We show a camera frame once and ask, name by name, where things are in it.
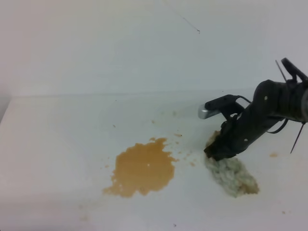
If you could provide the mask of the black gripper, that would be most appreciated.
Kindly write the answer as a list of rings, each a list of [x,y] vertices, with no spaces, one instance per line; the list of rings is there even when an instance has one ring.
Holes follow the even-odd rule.
[[[273,116],[264,104],[253,102],[240,118],[221,130],[204,152],[215,161],[233,158],[282,120],[280,116]]]

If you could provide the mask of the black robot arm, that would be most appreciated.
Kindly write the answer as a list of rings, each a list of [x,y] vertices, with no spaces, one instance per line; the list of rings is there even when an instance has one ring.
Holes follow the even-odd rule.
[[[287,58],[281,60],[291,79],[284,82],[261,82],[247,107],[237,103],[239,95],[225,95],[206,102],[198,111],[201,119],[223,114],[225,121],[219,135],[204,152],[216,161],[233,158],[245,151],[278,122],[289,120],[305,125],[308,122],[308,77]]]

